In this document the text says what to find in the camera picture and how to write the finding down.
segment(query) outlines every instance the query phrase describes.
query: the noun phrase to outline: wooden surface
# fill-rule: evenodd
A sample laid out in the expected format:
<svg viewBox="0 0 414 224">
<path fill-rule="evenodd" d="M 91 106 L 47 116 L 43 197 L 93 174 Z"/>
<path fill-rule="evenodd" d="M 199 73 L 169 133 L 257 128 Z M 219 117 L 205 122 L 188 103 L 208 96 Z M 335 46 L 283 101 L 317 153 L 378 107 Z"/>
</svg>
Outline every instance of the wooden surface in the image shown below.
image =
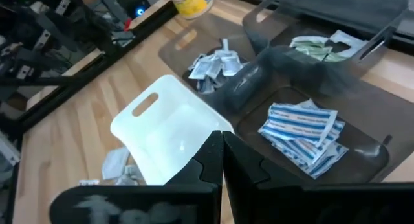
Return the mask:
<svg viewBox="0 0 414 224">
<path fill-rule="evenodd" d="M 146 13 L 150 14 L 157 7 Z M 252 8 L 238 0 L 215 0 L 210 13 L 241 24 Z M 101 166 L 107 152 L 121 146 L 109 131 L 112 119 L 157 78 L 173 73 L 158 57 L 158 52 L 189 24 L 178 16 L 166 23 L 25 134 L 15 224 L 49 223 L 50 202 L 60 192 L 77 186 L 80 179 L 101 179 Z M 84 63 L 75 65 L 69 73 L 75 73 Z M 413 57 L 389 50 L 364 80 L 414 102 L 411 65 L 414 65 Z M 30 105 L 50 89 L 32 98 Z M 387 180 L 414 181 L 409 171 L 413 166 L 414 156 L 411 156 Z M 225 224 L 234 222 L 226 189 L 223 190 L 221 219 Z"/>
</svg>

